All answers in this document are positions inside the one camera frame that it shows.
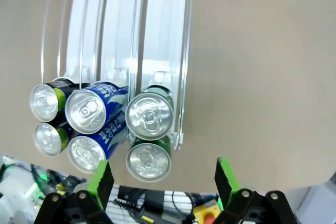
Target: blue can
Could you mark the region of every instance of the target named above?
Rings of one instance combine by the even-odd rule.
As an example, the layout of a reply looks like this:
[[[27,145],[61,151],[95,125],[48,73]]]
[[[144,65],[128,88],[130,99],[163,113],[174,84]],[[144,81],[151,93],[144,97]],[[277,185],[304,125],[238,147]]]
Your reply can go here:
[[[65,115],[76,131],[93,134],[102,129],[127,101],[128,87],[96,82],[71,94],[65,106]]]
[[[120,111],[100,131],[79,134],[69,144],[69,158],[80,171],[94,173],[103,159],[109,159],[118,144],[126,138],[125,113]]]

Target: silver can top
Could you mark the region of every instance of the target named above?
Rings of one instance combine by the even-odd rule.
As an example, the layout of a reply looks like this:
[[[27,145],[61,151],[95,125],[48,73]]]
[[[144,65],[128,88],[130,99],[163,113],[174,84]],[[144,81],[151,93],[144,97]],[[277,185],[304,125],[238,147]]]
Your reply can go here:
[[[48,123],[40,123],[34,133],[36,147],[48,156],[55,156],[62,151],[62,140],[57,130]]]
[[[82,134],[99,131],[106,120],[106,109],[101,98],[86,89],[73,92],[65,105],[68,123]]]
[[[46,84],[37,85],[33,89],[29,104],[34,116],[43,122],[50,122],[57,115],[57,96],[52,87]]]
[[[133,147],[127,155],[126,163],[129,172],[144,182],[160,181],[171,169],[171,158],[166,150],[151,143]]]
[[[77,169],[92,174],[106,156],[103,148],[95,140],[88,136],[77,136],[70,141],[69,158]]]
[[[138,138],[157,140],[167,135],[174,110],[168,101],[153,93],[140,93],[128,105],[125,118],[129,130]]]

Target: can label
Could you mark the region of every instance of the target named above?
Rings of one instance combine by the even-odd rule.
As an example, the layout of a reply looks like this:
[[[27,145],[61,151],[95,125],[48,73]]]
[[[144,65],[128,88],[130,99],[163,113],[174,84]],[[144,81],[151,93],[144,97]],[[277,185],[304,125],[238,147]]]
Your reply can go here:
[[[161,139],[153,140],[153,141],[146,141],[146,140],[142,140],[140,138],[136,138],[132,147],[130,148],[130,150],[132,148],[134,148],[135,146],[139,145],[139,144],[146,144],[146,143],[155,144],[155,145],[163,148],[168,153],[168,156],[170,158],[172,158],[172,145],[171,145],[171,140],[168,136],[164,136]]]
[[[125,113],[120,111],[97,133],[78,136],[88,136],[95,140],[104,150],[106,159],[109,159],[118,144],[126,138]]]
[[[74,137],[75,131],[65,120],[64,113],[62,117],[56,117],[49,124],[55,128],[61,138],[62,151],[68,146],[70,140]]]
[[[69,79],[66,78],[59,78],[54,80],[53,82],[46,83],[46,85],[53,88],[53,91],[56,94],[57,101],[58,101],[58,112],[61,112],[65,108],[65,103],[68,97],[74,92],[75,90],[79,89],[79,84],[73,83]],[[88,87],[88,83],[83,83],[82,87]]]
[[[165,88],[164,86],[152,85],[146,88],[143,92],[144,93],[154,93],[154,94],[158,94],[162,96],[164,99],[167,100],[167,102],[172,106],[172,108],[174,108],[174,101],[170,95],[170,90]]]
[[[96,82],[85,88],[96,93],[103,101],[106,108],[105,124],[109,122],[118,111],[127,103],[128,87],[119,88],[110,82]]]

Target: yellow label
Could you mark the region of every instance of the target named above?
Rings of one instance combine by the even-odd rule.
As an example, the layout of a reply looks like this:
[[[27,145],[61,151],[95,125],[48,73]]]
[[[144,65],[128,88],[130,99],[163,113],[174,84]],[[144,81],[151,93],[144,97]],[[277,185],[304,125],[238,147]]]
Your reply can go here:
[[[148,217],[145,216],[145,215],[143,215],[143,216],[141,217],[141,219],[143,219],[144,221],[147,221],[147,222],[149,222],[149,223],[154,223],[154,220],[152,220],[151,218],[148,218]]]

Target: green can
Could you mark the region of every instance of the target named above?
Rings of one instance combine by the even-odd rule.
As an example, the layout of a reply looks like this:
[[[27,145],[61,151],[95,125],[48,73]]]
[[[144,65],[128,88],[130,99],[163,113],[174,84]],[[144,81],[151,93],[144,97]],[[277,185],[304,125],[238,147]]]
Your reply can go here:
[[[138,180],[158,182],[172,166],[171,140],[165,136],[155,141],[136,138],[127,155],[127,169]]]
[[[125,119],[138,138],[153,141],[170,131],[174,122],[174,102],[170,90],[159,85],[146,88],[127,106]]]

